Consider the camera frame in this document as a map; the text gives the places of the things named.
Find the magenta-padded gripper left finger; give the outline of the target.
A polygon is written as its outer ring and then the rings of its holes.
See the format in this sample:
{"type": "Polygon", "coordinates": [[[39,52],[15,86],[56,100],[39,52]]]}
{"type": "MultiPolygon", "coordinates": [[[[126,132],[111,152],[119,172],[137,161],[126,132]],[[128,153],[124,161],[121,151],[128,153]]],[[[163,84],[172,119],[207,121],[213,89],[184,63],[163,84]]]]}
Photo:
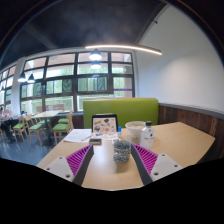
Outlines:
{"type": "Polygon", "coordinates": [[[88,145],[67,157],[57,157],[53,162],[45,167],[45,170],[81,186],[93,155],[93,146],[88,145]]]}

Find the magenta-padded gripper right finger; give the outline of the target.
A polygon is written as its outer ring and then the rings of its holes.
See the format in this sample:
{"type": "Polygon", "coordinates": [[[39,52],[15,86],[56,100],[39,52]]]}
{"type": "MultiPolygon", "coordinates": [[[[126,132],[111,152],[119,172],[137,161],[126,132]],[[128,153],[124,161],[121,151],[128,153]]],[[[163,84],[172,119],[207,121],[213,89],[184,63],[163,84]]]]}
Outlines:
{"type": "Polygon", "coordinates": [[[137,144],[131,146],[131,154],[144,185],[150,184],[182,169],[182,166],[167,154],[156,153],[137,144]]]}

